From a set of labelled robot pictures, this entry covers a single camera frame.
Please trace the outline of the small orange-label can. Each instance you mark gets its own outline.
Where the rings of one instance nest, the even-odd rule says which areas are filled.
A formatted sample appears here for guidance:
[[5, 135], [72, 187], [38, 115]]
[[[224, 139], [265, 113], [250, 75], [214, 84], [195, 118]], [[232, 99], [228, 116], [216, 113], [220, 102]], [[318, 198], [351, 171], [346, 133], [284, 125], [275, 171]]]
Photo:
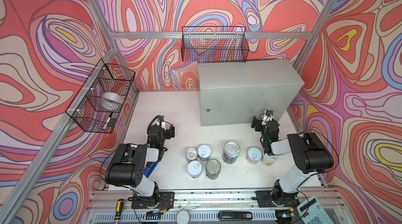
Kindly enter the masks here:
[[188, 148], [185, 153], [188, 162], [198, 160], [198, 151], [195, 148]]

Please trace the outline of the large blue-label can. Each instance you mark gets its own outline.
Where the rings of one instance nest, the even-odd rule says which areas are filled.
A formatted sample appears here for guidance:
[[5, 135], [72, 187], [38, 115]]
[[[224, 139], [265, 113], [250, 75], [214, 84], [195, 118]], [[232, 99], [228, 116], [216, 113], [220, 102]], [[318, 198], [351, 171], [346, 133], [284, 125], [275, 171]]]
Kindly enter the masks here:
[[238, 159], [240, 151], [241, 148], [237, 143], [233, 141], [227, 142], [222, 154], [224, 162], [227, 164], [234, 164]]

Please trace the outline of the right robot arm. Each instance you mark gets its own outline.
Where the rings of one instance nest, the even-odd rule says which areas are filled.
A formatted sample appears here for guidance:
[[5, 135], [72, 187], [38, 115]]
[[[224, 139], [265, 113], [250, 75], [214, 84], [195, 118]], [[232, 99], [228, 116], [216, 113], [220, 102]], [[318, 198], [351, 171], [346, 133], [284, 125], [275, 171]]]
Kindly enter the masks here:
[[279, 139], [279, 123], [273, 119], [273, 111], [265, 110], [260, 118], [253, 117], [251, 128], [261, 133], [263, 159], [291, 154], [294, 164], [284, 177], [276, 180], [271, 191], [257, 191], [255, 200], [259, 206], [283, 207], [297, 202], [299, 188], [310, 177], [325, 173], [334, 166], [334, 158], [315, 133], [293, 133]]

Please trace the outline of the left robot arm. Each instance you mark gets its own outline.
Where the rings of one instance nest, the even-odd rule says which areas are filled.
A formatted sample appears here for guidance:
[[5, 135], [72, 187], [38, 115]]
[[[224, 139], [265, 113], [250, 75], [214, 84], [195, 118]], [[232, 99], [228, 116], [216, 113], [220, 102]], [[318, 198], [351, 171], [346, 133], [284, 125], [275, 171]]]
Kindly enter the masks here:
[[145, 144], [120, 144], [106, 169], [104, 181], [125, 187], [142, 198], [159, 199], [159, 186], [146, 176], [147, 164], [159, 163], [168, 150], [165, 142], [175, 137], [175, 127], [157, 115], [147, 126]]

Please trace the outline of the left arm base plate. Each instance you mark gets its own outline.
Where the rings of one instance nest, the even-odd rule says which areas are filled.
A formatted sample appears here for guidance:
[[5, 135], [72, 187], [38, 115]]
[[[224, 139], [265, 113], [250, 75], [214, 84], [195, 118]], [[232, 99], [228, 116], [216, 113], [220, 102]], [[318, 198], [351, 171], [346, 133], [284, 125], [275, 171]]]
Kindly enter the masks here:
[[134, 195], [132, 209], [159, 209], [169, 210], [174, 207], [175, 193], [173, 191], [154, 193], [151, 197]]

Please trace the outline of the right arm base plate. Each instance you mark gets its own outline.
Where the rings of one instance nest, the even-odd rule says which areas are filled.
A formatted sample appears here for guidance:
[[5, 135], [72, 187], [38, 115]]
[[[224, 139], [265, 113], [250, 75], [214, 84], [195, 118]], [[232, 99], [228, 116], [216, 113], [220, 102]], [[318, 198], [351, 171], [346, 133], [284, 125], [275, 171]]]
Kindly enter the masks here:
[[252, 199], [258, 202], [259, 207], [297, 207], [299, 199], [296, 193], [287, 194], [281, 191], [258, 190]]

